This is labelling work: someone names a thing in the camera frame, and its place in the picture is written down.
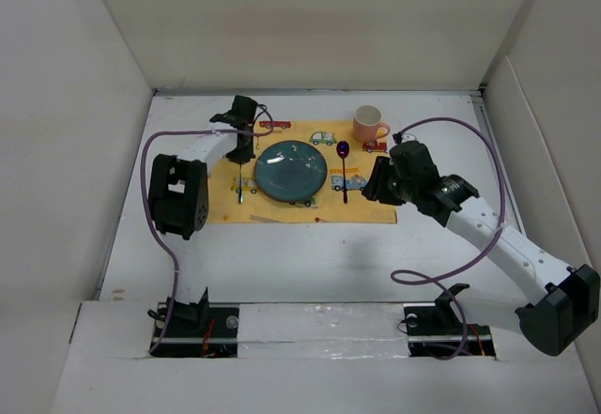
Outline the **pink ceramic mug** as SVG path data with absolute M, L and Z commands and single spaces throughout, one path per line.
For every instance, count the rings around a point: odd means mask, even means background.
M 359 143 L 368 143 L 387 137 L 391 127 L 383 121 L 381 111 L 372 105 L 359 107 L 353 117 L 353 138 Z

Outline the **purple metallic spoon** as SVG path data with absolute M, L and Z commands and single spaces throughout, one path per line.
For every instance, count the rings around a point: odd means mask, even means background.
M 347 141 L 340 141 L 337 143 L 336 145 L 336 152 L 337 155 L 339 156 L 339 158 L 342 161 L 342 179 L 343 179 L 343 183 L 342 183 L 342 193 L 343 193 L 343 202 L 345 204 L 348 203 L 348 197 L 347 197 L 347 179 L 346 179 L 346 161 L 347 161 L 347 157 L 349 155 L 349 144 Z

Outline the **teal ceramic plate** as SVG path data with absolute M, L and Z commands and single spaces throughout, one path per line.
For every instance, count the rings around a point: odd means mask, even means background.
M 323 187 L 327 175 L 324 156 L 314 146 L 296 140 L 268 146 L 254 164 L 259 189 L 283 203 L 308 200 Z

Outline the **iridescent purple fork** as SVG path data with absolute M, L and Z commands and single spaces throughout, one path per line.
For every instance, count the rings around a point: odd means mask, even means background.
M 243 193 L 244 193 L 244 178 L 242 174 L 242 164 L 239 165 L 239 182 L 238 182 L 238 203 L 243 203 Z

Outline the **yellow car-print cloth placemat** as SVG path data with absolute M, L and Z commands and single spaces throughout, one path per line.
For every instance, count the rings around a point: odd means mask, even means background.
M 328 175 L 318 193 L 305 201 L 283 203 L 268 198 L 254 180 L 256 159 L 242 166 L 244 178 L 243 203 L 238 203 L 239 167 L 221 159 L 208 177 L 209 223 L 314 223 L 362 222 L 393 224 L 393 207 L 373 204 L 362 196 L 362 189 L 371 175 L 375 158 L 386 155 L 387 143 L 378 140 L 373 146 L 356 142 L 350 120 L 303 121 L 276 120 L 274 132 L 254 139 L 257 157 L 270 145 L 296 140 L 314 146 L 325 158 Z M 342 161 L 336 145 L 347 141 L 350 147 L 346 161 L 347 197 L 343 202 Z

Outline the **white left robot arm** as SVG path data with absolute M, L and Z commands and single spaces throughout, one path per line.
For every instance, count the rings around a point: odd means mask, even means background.
M 141 151 L 139 177 L 143 210 L 149 231 L 173 264 L 173 305 L 177 296 L 180 264 L 164 235 L 184 240 L 200 231 L 208 219 L 208 176 L 223 158 L 239 166 L 254 158 L 254 139 L 274 132 L 266 105 L 236 95 L 230 109 L 209 119 L 204 130 L 164 130 L 151 134 Z M 192 141 L 178 154 L 157 154 L 151 165 L 151 146 L 163 137 L 189 137 Z

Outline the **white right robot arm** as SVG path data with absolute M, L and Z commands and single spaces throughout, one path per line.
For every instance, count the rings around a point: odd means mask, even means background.
M 461 176 L 441 176 L 428 148 L 417 141 L 395 146 L 375 160 L 362 190 L 369 201 L 417 210 L 479 249 L 526 297 L 510 307 L 505 329 L 516 329 L 540 352 L 556 357 L 598 318 L 600 276 L 573 268 L 506 225 Z

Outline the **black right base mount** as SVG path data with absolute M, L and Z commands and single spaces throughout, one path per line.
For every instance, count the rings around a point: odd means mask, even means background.
M 451 298 L 442 292 L 431 302 L 410 302 L 397 330 L 408 338 L 412 358 L 448 360 L 457 357 L 496 357 L 490 327 L 468 323 L 463 326 L 453 310 Z

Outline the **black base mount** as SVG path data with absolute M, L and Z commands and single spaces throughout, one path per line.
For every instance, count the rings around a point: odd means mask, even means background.
M 410 302 L 397 330 L 408 338 L 412 358 L 448 360 L 457 357 L 496 357 L 490 327 L 468 323 L 463 326 L 453 310 L 451 298 L 442 292 L 431 302 Z
M 155 358 L 229 359 L 238 355 L 240 308 L 213 304 L 208 291 L 196 303 L 175 301 L 168 322 L 171 299 L 147 315 L 154 321 L 149 355 Z

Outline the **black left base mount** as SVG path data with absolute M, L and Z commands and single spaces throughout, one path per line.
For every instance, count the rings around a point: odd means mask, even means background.
M 208 291 L 196 303 L 175 301 L 168 322 L 171 299 L 147 315 L 154 321 L 149 355 L 155 358 L 229 359 L 238 355 L 240 308 L 213 304 Z

